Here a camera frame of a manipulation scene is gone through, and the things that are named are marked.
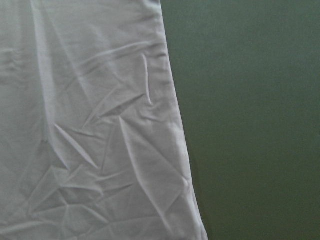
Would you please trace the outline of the pink Snoopy t-shirt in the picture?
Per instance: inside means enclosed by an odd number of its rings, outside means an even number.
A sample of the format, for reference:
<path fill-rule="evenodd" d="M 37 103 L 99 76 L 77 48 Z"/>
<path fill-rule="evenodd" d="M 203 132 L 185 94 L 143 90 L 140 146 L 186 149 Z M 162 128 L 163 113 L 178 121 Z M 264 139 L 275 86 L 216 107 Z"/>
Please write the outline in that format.
<path fill-rule="evenodd" d="M 1 1 L 0 237 L 207 239 L 159 0 Z"/>

